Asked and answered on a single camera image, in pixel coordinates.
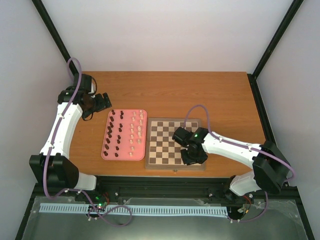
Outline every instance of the gray wall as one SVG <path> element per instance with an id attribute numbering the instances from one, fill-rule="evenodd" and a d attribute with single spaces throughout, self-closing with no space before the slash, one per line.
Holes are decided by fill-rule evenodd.
<path id="1" fill-rule="evenodd" d="M 0 236 L 12 240 L 36 182 L 30 155 L 43 147 L 69 78 L 31 1 L 1 1 L 0 23 Z"/>
<path id="2" fill-rule="evenodd" d="M 43 0 L 85 71 L 252 72 L 292 0 Z"/>
<path id="3" fill-rule="evenodd" d="M 293 184 L 320 239 L 320 1 L 306 0 L 258 85 L 276 142 L 297 172 Z"/>

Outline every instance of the chessboard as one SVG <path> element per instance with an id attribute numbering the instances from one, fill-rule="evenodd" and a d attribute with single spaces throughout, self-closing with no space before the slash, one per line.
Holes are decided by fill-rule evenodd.
<path id="1" fill-rule="evenodd" d="M 172 136 L 178 127 L 184 126 L 184 118 L 148 118 L 146 136 L 145 168 L 158 170 L 204 171 L 205 163 L 185 165 L 181 159 L 181 147 Z M 186 129 L 195 132 L 201 127 L 201 119 L 190 118 Z"/>

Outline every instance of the black metal frame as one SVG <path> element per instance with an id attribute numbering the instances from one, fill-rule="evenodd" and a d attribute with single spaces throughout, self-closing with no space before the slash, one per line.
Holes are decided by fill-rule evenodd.
<path id="1" fill-rule="evenodd" d="M 272 52 L 276 48 L 278 42 L 292 21 L 293 17 L 297 13 L 299 7 L 304 0 L 293 0 L 291 6 L 289 7 L 287 13 L 285 14 L 282 22 L 280 23 L 277 31 L 275 32 L 272 40 L 267 46 L 261 60 L 256 66 L 253 74 L 248 74 L 249 84 L 252 90 L 256 108 L 259 114 L 261 121 L 262 129 L 266 140 L 272 141 L 275 143 L 275 137 L 273 135 L 270 122 L 268 120 L 267 112 L 264 107 L 263 100 L 260 95 L 260 91 L 257 85 L 257 79 L 268 59 L 270 58 Z M 58 46 L 61 54 L 63 55 L 65 61 L 68 61 L 70 55 L 61 40 L 58 31 L 56 30 L 48 12 L 46 11 L 41 0 L 32 0 L 36 9 L 38 10 L 43 22 L 48 28 L 49 32 L 52 35 L 53 40 Z M 76 67 L 73 64 L 70 64 L 70 70 L 73 74 L 78 73 Z M 122 203 L 123 200 L 128 198 L 182 198 L 182 199 L 202 199 L 209 203 L 218 203 L 222 206 L 233 207 L 241 206 L 243 203 L 238 201 L 234 204 L 226 202 L 224 200 L 219 200 L 219 198 L 209 197 L 211 190 L 225 185 L 228 181 L 228 178 L 174 178 L 174 177 L 108 177 L 108 176 L 99 176 L 98 182 L 99 187 L 108 189 L 110 200 L 113 202 Z M 50 188 L 49 193 L 55 194 L 60 189 Z M 91 191 L 88 192 L 95 199 L 94 196 L 97 195 L 97 192 Z M 86 201 L 87 199 L 83 198 L 82 194 L 77 195 L 74 192 L 64 193 L 67 196 L 75 196 L 79 201 Z M 44 196 L 43 187 L 36 184 L 30 201 L 26 208 L 24 217 L 22 219 L 20 228 L 16 235 L 16 240 L 21 240 L 24 234 L 25 227 L 27 225 L 29 215 L 35 200 L 36 196 Z M 264 198 L 263 191 L 257 191 L 254 193 L 254 198 Z M 270 199 L 279 199 L 279 200 L 295 200 L 297 208 L 303 222 L 304 229 L 306 231 L 307 237 L 309 240 L 314 240 L 315 237 L 311 230 L 304 206 L 302 204 L 298 189 L 296 187 L 284 186 L 279 195 L 269 195 Z"/>

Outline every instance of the pink tray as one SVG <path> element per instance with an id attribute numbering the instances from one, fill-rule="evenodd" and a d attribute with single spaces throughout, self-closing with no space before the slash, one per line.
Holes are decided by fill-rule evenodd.
<path id="1" fill-rule="evenodd" d="M 102 158 L 104 160 L 116 161 L 142 160 L 146 152 L 146 133 L 147 112 L 145 110 L 111 110 L 108 114 L 108 120 L 105 127 L 101 151 Z"/>

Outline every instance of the wooden table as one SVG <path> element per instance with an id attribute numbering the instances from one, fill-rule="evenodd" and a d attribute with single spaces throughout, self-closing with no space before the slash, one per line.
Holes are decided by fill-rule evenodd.
<path id="1" fill-rule="evenodd" d="M 210 113 L 211 129 L 236 140 L 261 143 L 264 133 L 245 72 L 86 72 L 97 81 L 97 92 L 107 92 L 113 109 L 144 109 L 150 118 L 184 118 L 196 104 Z M 101 157 L 110 109 L 80 120 L 70 147 L 70 160 L 82 173 L 105 176 L 230 177 L 250 169 L 223 156 L 210 154 L 205 171 L 149 170 L 145 160 L 107 161 Z M 194 109 L 191 118 L 201 118 Z"/>

